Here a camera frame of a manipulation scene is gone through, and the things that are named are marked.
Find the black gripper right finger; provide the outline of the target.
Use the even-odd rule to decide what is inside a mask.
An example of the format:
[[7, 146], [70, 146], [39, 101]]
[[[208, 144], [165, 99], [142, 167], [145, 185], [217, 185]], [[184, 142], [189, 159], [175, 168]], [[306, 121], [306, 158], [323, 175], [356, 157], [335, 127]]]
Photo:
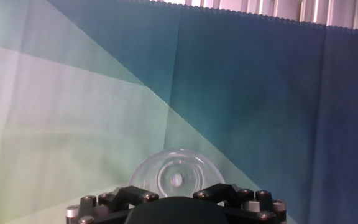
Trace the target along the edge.
[[286, 224], [287, 206], [274, 200], [267, 190], [253, 191], [236, 185], [215, 184], [193, 194], [193, 198], [214, 204], [228, 224]]

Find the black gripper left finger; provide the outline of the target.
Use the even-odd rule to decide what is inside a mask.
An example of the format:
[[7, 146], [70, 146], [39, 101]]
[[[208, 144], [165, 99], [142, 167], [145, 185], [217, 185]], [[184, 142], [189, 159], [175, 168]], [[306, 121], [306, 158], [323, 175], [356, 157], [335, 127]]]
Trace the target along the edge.
[[130, 206], [159, 199], [159, 195], [138, 187], [118, 187], [97, 196], [85, 195], [79, 204], [66, 208], [66, 224], [124, 224], [132, 211]]

